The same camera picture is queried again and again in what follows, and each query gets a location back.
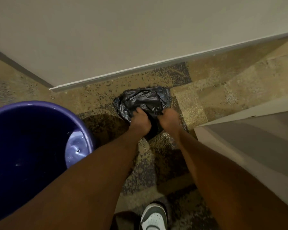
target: forearm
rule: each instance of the forearm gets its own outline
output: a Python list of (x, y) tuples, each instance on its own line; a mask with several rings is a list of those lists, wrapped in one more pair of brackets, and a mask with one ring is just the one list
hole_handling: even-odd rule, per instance
[(108, 229), (138, 140), (128, 130), (69, 168), (0, 229)]
[(288, 227), (288, 206), (242, 167), (182, 128), (174, 136), (196, 185), (223, 229)]

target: hand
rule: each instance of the hand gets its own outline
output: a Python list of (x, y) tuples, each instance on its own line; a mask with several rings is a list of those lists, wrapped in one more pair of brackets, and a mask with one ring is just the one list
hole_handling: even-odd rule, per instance
[(179, 130), (182, 128), (180, 126), (179, 114), (172, 108), (166, 108), (162, 113), (163, 115), (157, 116), (161, 127), (175, 138)]
[(134, 130), (134, 132), (138, 133), (140, 137), (143, 137), (147, 135), (150, 129), (151, 123), (148, 116), (141, 108), (138, 107), (137, 110), (133, 112), (129, 130)]

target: white sneaker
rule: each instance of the white sneaker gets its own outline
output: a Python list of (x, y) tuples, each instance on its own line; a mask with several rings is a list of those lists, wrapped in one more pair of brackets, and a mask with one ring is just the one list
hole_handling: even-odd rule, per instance
[(140, 230), (167, 230), (167, 217), (164, 208), (157, 203), (146, 207), (141, 217)]

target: white wall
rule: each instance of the white wall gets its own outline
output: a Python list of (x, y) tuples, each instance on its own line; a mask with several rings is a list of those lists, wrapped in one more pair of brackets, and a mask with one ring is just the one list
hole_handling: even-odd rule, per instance
[(0, 0), (0, 51), (54, 86), (288, 32), (288, 0)]
[(200, 142), (245, 168), (288, 204), (288, 112), (194, 130)]

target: black plastic bag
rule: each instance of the black plastic bag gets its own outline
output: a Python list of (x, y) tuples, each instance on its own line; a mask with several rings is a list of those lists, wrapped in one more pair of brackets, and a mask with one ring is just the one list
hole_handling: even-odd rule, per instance
[(144, 110), (151, 122), (151, 130), (145, 136), (149, 140), (163, 130), (157, 115), (162, 114), (164, 108), (170, 107), (171, 102), (172, 98), (169, 89), (155, 86), (125, 90), (119, 97), (114, 99), (113, 105), (119, 116), (128, 123), (131, 122), (132, 112), (137, 107)]

